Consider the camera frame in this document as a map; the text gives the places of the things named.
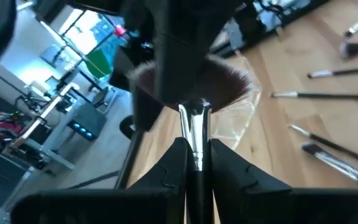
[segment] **desk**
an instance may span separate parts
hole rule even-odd
[[[355,188],[358,185],[300,149],[307,141],[287,128],[295,123],[358,152],[358,101],[272,99],[272,91],[309,90],[358,93],[358,76],[309,80],[308,72],[358,67],[358,57],[339,57],[342,34],[358,21],[358,0],[332,0],[290,24],[283,37],[271,37],[244,52],[263,93],[236,152],[293,187]],[[358,34],[352,39],[358,41]],[[181,136],[179,114],[164,108],[154,130],[146,133],[129,185],[144,175]],[[327,151],[358,168],[353,158]]]

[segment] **wooden surface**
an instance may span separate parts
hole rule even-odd
[[[271,37],[244,53],[263,93],[257,116],[236,152],[293,187],[356,188],[358,185],[300,149],[307,138],[287,128],[295,123],[358,152],[358,101],[269,97],[272,91],[358,93],[358,75],[309,80],[308,72],[358,67],[358,57],[339,56],[342,34],[358,21],[358,0],[332,0],[288,26],[283,37]],[[352,38],[358,41],[358,34]],[[181,136],[177,112],[165,108],[154,130],[145,135],[129,185],[144,175]],[[354,159],[338,154],[358,168]]]

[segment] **black brush handle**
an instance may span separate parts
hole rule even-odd
[[[320,136],[317,136],[315,134],[310,134],[310,139],[316,140],[316,141],[318,141],[318,142],[320,142],[320,143],[322,143],[322,144],[324,144],[326,146],[329,146],[329,147],[331,147],[331,148],[333,148],[333,149],[335,149],[335,150],[337,150],[339,152],[344,152],[344,153],[346,153],[346,154],[358,159],[358,154],[357,153],[352,152],[352,151],[346,149],[345,147],[342,147],[342,146],[340,146],[340,145],[338,145],[336,143],[333,143],[330,140],[327,140],[327,139],[322,138]]]
[[[358,100],[358,95],[352,94],[326,94],[326,93],[298,93],[299,98],[319,98],[337,100]]]
[[[334,71],[334,75],[351,75],[353,73],[358,73],[358,68],[349,69],[349,70],[340,70],[340,71]]]
[[[186,204],[191,224],[214,223],[211,173],[191,171],[187,175]]]

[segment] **green object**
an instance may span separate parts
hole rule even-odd
[[[85,61],[85,64],[96,78],[102,78],[111,73],[109,62],[101,48],[91,51],[86,57],[88,60]]]

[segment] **clear acrylic holder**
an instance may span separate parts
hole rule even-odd
[[[227,147],[236,150],[255,115],[262,94],[262,85],[245,57],[229,58],[227,61],[248,72],[251,88],[246,96],[212,114],[211,136],[221,140]]]

